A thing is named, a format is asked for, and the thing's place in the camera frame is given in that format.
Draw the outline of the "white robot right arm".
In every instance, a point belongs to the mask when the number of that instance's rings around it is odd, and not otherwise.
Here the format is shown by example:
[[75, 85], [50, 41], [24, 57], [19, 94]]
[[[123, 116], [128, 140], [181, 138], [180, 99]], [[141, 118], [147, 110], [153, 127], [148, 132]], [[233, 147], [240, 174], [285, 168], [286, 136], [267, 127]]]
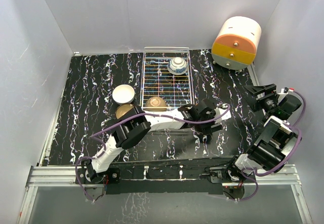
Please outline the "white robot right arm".
[[276, 91], [275, 84], [245, 86], [249, 96], [247, 102], [253, 111], [264, 111], [263, 130], [245, 153], [234, 156], [229, 162], [206, 167], [200, 178], [210, 182], [216, 179], [237, 182], [239, 186], [246, 179], [264, 170], [263, 176], [277, 173], [292, 156], [301, 141], [294, 124], [289, 118], [298, 109], [305, 109], [305, 99], [293, 88]]

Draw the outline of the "round mini drawer cabinet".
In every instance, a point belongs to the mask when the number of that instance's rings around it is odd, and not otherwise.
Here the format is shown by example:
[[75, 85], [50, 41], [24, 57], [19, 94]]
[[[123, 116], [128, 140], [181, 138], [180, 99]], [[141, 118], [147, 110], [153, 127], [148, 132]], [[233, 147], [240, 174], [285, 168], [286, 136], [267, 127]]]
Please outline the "round mini drawer cabinet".
[[261, 34], [261, 26], [251, 18], [227, 19], [212, 45], [213, 63], [232, 70], [247, 68], [255, 60]]

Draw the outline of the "tan bowl with brown rim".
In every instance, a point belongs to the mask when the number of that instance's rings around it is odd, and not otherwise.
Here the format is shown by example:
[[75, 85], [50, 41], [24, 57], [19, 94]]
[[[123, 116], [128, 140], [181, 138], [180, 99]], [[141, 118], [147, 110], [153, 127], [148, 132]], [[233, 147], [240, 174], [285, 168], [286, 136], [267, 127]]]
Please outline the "tan bowl with brown rim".
[[115, 116], [117, 119], [120, 119], [124, 116], [128, 111], [130, 111], [134, 106], [132, 104], [123, 104], [120, 105], [115, 112]]

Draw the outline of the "white bowl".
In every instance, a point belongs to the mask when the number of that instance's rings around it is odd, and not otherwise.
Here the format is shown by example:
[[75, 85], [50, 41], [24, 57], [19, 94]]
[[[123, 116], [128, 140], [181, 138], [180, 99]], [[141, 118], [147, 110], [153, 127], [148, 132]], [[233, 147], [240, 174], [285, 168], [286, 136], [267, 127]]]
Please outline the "white bowl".
[[135, 90], [130, 85], [119, 85], [112, 92], [113, 100], [119, 104], [128, 104], [135, 99]]

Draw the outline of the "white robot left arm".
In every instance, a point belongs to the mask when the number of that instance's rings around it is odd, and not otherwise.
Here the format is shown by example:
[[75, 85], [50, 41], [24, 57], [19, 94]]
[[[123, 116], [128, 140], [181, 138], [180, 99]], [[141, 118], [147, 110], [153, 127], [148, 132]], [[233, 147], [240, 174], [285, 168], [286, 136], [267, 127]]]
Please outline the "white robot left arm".
[[102, 144], [92, 157], [81, 157], [76, 163], [76, 182], [83, 185], [84, 177], [89, 182], [99, 183], [114, 159], [124, 150], [136, 146], [151, 131], [180, 130], [193, 128], [203, 135], [212, 134], [221, 128], [221, 122], [229, 114], [230, 105], [216, 107], [204, 99], [199, 104], [186, 104], [170, 111], [146, 111], [135, 106], [126, 112], [118, 122], [93, 135], [91, 139]]

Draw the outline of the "black bowl with beige outside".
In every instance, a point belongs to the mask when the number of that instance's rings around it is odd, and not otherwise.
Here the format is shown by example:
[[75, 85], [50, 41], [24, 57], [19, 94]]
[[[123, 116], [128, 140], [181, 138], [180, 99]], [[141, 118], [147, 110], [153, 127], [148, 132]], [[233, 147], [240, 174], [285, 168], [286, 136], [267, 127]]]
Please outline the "black bowl with beige outside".
[[156, 112], [167, 111], [167, 104], [161, 97], [153, 96], [146, 101], [144, 109]]

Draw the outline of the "aluminium frame rail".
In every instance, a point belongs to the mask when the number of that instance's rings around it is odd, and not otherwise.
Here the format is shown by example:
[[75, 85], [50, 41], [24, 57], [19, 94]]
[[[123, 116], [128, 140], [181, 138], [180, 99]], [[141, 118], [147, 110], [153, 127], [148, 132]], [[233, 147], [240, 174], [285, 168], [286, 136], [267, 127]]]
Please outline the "aluminium frame rail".
[[[31, 167], [26, 186], [32, 188], [39, 186], [76, 186], [74, 180], [75, 167], [73, 166]], [[301, 190], [301, 180], [294, 164], [286, 164], [278, 173], [271, 173], [263, 177], [256, 176], [256, 181], [259, 186], [291, 186], [302, 223], [313, 223]]]

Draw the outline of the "blue floral porcelain bowl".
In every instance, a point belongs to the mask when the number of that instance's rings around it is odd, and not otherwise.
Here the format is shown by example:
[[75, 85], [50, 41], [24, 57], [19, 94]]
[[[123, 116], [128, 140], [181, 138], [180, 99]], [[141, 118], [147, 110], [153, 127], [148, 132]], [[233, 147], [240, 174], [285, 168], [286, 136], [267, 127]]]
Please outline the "blue floral porcelain bowl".
[[181, 57], [174, 57], [168, 63], [168, 71], [176, 76], [185, 74], [188, 71], [188, 62]]

